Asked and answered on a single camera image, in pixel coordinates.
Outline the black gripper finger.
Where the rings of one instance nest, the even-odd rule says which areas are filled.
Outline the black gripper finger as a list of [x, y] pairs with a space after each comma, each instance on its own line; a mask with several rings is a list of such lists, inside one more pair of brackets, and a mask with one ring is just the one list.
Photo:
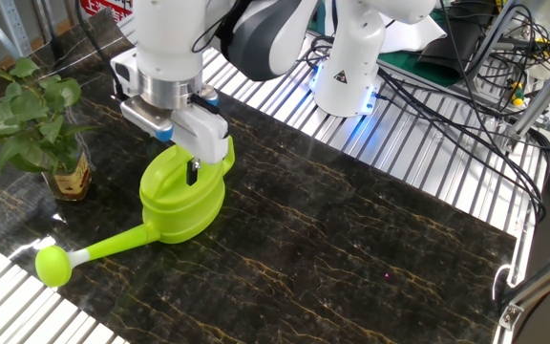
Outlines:
[[186, 183], [189, 186], [195, 184], [198, 180], [199, 171], [201, 170], [201, 160], [193, 158], [186, 165]]

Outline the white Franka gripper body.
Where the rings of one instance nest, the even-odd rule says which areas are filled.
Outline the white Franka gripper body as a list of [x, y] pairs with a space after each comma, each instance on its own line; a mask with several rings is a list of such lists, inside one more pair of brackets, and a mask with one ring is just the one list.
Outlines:
[[201, 98], [202, 66], [176, 67], [189, 76], [172, 79], [161, 67], [149, 75], [139, 66], [138, 49], [111, 60], [127, 98], [121, 114], [161, 141], [172, 141], [204, 163], [222, 161], [228, 152], [228, 123], [211, 103]]

